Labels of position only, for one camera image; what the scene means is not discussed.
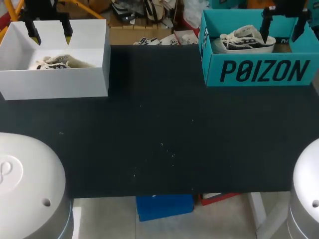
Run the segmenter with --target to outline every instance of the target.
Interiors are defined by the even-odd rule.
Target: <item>yellow frame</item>
[[[97,19],[105,19],[101,15],[97,14],[96,12],[94,12],[93,10],[88,8],[86,5],[80,3],[78,0],[58,0],[58,1],[59,2],[66,2],[66,1],[72,2],[75,5],[82,8],[83,10],[87,11],[89,14],[95,16]],[[16,6],[16,9],[14,9],[11,0],[4,0],[4,4],[5,4],[6,8],[8,9],[9,15],[11,17],[11,21],[18,21],[18,16],[20,14],[21,8],[24,5],[24,0],[19,1],[18,5]],[[7,30],[8,30],[8,27],[6,26],[2,31],[0,31],[0,43],[2,42],[2,39],[3,39]]]

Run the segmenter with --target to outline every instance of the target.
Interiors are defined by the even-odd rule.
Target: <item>tiled floor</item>
[[[268,212],[277,193],[263,194]],[[139,222],[135,197],[77,199],[81,208],[79,234],[74,239],[255,239],[256,229],[247,195],[207,206],[190,214]],[[288,239],[283,225],[272,239]]]

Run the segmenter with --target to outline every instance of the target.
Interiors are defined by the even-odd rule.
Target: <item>white box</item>
[[[106,20],[71,20],[68,45],[60,21],[35,21],[41,45],[24,22],[12,22],[0,45],[0,92],[6,100],[102,97],[108,95],[109,28]],[[45,56],[70,54],[95,67],[28,70]]]

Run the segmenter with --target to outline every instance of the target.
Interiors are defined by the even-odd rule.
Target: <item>black table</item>
[[[49,145],[74,198],[288,191],[314,88],[207,88],[198,52],[113,46],[108,98],[2,100],[0,131]]]

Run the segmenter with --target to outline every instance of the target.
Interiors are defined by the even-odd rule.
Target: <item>shoe sole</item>
[[[244,50],[227,50],[221,49],[216,45],[212,46],[212,50],[214,54],[254,54],[254,53],[272,53],[274,50],[275,45],[266,46],[261,48],[254,48],[254,49],[244,49]]]

